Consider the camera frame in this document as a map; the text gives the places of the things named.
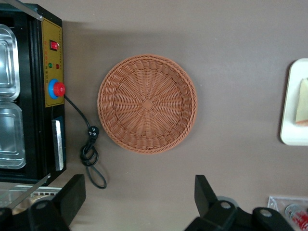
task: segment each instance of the bolt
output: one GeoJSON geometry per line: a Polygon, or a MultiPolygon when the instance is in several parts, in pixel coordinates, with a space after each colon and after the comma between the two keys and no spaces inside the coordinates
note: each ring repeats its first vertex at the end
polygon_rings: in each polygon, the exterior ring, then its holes
{"type": "Polygon", "coordinates": [[[229,208],[231,208],[231,205],[228,203],[228,202],[221,202],[221,207],[223,207],[223,208],[225,208],[225,209],[229,209],[229,208]]]}
{"type": "Polygon", "coordinates": [[[271,217],[271,212],[269,212],[269,211],[266,210],[266,209],[261,209],[261,210],[260,210],[260,213],[261,213],[263,216],[267,217],[267,218],[270,218],[270,217],[271,217]]]}
{"type": "Polygon", "coordinates": [[[47,201],[42,201],[42,202],[38,203],[38,205],[36,206],[36,209],[45,208],[47,204],[48,204],[47,201]]]}

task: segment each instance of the red can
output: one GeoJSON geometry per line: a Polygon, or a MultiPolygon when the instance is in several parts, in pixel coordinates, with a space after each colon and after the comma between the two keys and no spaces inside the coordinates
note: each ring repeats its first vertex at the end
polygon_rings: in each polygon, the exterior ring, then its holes
{"type": "Polygon", "coordinates": [[[290,204],[285,208],[287,217],[303,231],[308,231],[308,213],[298,204],[290,204]]]}

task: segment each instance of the emergency stop button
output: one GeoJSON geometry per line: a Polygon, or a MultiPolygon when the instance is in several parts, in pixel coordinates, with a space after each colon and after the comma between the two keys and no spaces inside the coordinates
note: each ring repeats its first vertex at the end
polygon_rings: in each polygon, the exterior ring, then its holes
{"type": "Polygon", "coordinates": [[[57,79],[52,79],[48,85],[49,96],[56,100],[58,97],[62,97],[65,94],[64,83],[59,82],[57,79]]]}

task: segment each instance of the bread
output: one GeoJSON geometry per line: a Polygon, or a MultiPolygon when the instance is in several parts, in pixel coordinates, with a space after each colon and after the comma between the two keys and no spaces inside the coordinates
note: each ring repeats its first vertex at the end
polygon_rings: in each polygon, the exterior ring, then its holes
{"type": "Polygon", "coordinates": [[[295,122],[300,126],[308,126],[308,79],[306,78],[300,84],[295,122]]]}

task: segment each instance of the brown wicker basket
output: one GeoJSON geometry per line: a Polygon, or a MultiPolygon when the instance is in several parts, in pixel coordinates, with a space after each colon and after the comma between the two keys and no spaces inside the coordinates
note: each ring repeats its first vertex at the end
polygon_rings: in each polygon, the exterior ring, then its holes
{"type": "Polygon", "coordinates": [[[193,127],[197,96],[187,73],[152,54],[118,63],[103,80],[98,113],[109,137],[123,148],[156,154],[179,144],[193,127]]]}

